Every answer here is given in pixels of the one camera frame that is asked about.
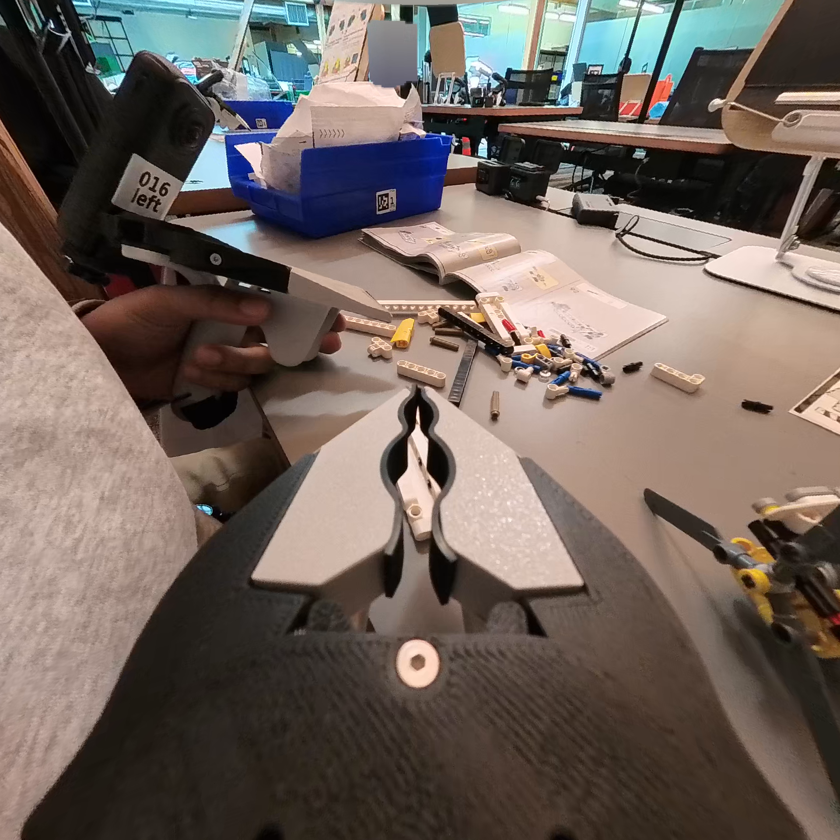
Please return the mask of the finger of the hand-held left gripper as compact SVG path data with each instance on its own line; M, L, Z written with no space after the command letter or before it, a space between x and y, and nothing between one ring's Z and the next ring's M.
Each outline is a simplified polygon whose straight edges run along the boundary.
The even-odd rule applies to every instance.
M228 286L268 298L271 313L261 329L271 358L281 366L312 361L342 312L381 322L392 319L368 291L304 269L281 267L259 279L229 279Z

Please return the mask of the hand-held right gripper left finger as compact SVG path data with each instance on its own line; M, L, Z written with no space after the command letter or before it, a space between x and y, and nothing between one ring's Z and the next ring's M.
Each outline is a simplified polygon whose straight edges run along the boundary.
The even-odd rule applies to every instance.
M417 386L404 389L320 447L251 576L273 592L339 604L348 616L393 597L403 576L405 470Z

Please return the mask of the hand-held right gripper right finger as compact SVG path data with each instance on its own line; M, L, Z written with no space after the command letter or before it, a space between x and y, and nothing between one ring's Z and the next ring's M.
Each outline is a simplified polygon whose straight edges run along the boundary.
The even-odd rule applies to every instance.
M584 580L517 453L420 389L425 468L438 489L422 634L458 633L502 602L578 594Z

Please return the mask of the white lego panel assembly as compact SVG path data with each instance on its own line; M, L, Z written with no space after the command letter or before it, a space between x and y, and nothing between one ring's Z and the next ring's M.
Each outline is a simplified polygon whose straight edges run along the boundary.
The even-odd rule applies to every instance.
M434 503L440 493L439 484L427 468L427 452L427 437L416 427L408 438L406 470L396 482L407 522L418 543L431 538Z

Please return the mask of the short white lego beam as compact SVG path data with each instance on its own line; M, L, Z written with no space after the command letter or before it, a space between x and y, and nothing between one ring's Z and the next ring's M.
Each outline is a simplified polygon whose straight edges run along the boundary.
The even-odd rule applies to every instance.
M408 360L399 360L396 364L396 372L400 377L411 382L437 389L443 389L447 384L446 373Z

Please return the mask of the thin black lego beam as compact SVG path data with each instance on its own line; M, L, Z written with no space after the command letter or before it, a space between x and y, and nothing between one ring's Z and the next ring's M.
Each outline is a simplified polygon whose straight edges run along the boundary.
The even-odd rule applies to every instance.
M477 351L478 342L474 339L468 340L460 356L458 367L448 392L448 401L455 407L460 407L463 400L467 381Z

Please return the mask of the thick black lego beam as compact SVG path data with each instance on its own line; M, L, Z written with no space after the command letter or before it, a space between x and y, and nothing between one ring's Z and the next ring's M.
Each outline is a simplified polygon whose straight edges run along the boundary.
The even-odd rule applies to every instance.
M437 314L446 323L470 336L471 339L485 344L487 347L495 348L501 354L511 355L514 343L510 338L502 337L474 321L471 317L459 311L452 311L445 307L437 308Z

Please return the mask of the pile of small lego pieces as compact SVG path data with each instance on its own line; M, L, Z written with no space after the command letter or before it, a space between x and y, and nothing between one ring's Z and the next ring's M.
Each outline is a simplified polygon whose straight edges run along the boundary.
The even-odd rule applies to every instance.
M526 386L540 382L543 400L553 403L565 396L599 401L604 389L616 382L613 370L574 346L571 338L555 330L532 329L519 334L519 343L506 352L485 348L500 372Z

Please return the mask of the white L-shaped lego beam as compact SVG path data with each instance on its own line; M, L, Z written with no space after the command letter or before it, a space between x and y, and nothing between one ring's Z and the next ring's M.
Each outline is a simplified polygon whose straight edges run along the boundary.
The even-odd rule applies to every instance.
M654 363L649 374L657 381L687 394L697 393L706 380L703 374L687 374L661 362Z

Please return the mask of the lego helicopter model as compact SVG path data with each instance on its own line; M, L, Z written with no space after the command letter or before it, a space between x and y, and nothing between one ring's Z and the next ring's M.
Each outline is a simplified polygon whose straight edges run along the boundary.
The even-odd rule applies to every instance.
M783 501L752 504L750 538L724 539L717 528L656 491L644 501L657 517L710 551L781 642L798 636L814 656L839 657L839 491L799 487Z

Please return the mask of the person's left hand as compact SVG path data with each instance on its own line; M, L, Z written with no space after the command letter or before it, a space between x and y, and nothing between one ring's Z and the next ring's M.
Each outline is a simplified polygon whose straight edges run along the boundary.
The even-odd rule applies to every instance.
M214 321L257 333L268 301L221 287L155 286L106 301L81 318L129 394L140 403L170 402L175 384L241 392L268 373L266 346L205 343L186 351L194 322Z

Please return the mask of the blue plastic bin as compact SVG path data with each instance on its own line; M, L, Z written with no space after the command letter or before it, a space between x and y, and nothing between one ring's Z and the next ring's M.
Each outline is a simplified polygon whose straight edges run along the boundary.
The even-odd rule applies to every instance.
M219 126L216 133L227 135L243 131L277 131L291 116L295 104L283 100L211 101Z
M233 195L258 217L297 234L322 238L427 214L442 202L451 137L305 150L296 193L262 186L236 148L270 140L271 132L225 138Z

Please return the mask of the wooden panel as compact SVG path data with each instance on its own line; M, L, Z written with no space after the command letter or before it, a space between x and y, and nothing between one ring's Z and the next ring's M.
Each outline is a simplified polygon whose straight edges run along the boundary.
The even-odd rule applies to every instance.
M72 276L60 253L57 213L6 127L1 125L1 222L68 302L99 298Z

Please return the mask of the crumpled white paper packaging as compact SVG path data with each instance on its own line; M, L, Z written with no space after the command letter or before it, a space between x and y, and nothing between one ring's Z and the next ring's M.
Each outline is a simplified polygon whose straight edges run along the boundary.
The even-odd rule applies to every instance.
M421 102L413 88L404 99L396 89L369 81L320 82L299 98L272 140L230 145L228 172L232 175L234 165L246 164L246 180L297 195L305 151L405 142L425 135Z

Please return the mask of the printed cardboard sign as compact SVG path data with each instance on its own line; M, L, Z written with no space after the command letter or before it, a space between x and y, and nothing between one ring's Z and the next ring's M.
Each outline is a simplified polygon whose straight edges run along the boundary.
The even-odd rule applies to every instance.
M316 85L331 81L367 81L369 47L367 30L372 21L385 18L378 3L334 2L325 38Z

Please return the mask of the open instruction booklet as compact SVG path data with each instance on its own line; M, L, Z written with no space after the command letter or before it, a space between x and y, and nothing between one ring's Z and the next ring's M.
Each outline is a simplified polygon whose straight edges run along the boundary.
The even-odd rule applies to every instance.
M476 295L503 296L522 333L562 332L596 360L667 322L664 314L594 286L550 252L522 249L510 234L456 233L438 223L361 233L368 246L426 271L441 286L462 282Z

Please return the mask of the wooden-edged background table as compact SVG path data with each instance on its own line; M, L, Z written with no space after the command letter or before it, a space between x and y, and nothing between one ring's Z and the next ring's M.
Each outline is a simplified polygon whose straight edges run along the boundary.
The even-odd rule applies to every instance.
M467 137L473 146L495 137L503 123L557 122L578 117L581 107L563 106L493 106L472 108L457 104L424 104L423 126L428 133L446 134L457 139Z
M725 155L738 150L720 129L653 123L563 120L502 123L499 133L570 144L615 145L633 149Z

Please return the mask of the black power adapter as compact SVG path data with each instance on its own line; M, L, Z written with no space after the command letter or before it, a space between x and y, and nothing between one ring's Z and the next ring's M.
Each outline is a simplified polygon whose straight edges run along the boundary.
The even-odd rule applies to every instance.
M608 230L616 230L620 214L611 197L588 192L573 194L570 211L577 224Z

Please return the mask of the black office chair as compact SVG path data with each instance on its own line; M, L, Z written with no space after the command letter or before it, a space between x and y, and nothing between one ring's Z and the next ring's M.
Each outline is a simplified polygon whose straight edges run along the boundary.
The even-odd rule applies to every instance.
M505 97L507 106L544 107L554 105L557 94L552 94L558 80L554 68L525 70L507 68L505 72Z
M710 111L709 103L726 97L752 52L696 47L658 124L720 130L721 110Z
M584 121L618 121L623 79L622 72L585 75L581 83L580 118Z

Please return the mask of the sticker sheet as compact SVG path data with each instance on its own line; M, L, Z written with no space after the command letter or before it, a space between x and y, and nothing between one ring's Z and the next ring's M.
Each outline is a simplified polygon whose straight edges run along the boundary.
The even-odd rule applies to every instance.
M795 404L790 414L839 435L839 370Z

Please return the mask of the white monitor stand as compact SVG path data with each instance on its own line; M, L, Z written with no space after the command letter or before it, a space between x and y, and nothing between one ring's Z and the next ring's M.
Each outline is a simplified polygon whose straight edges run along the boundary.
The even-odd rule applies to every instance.
M736 109L769 120L770 137L780 143L782 151L806 153L809 160L779 244L737 248L708 262L704 267L708 275L830 312L839 311L838 263L802 253L799 238L800 222L817 177L827 159L838 157L838 103L837 90L783 92L774 104L789 110L777 118L734 100L710 100L709 112Z

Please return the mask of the computer monitor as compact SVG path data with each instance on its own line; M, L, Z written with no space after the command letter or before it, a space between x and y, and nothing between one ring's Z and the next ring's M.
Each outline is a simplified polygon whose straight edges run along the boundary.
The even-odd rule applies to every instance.
M837 159L839 2L784 2L725 97L730 143Z

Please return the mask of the white lego frame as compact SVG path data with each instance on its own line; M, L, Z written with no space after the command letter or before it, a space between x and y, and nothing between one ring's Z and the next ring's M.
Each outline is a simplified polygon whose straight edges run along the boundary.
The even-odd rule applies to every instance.
M495 333L501 343L510 346L523 344L520 324L513 317L511 307L503 296L480 293L476 295L476 305L489 331Z

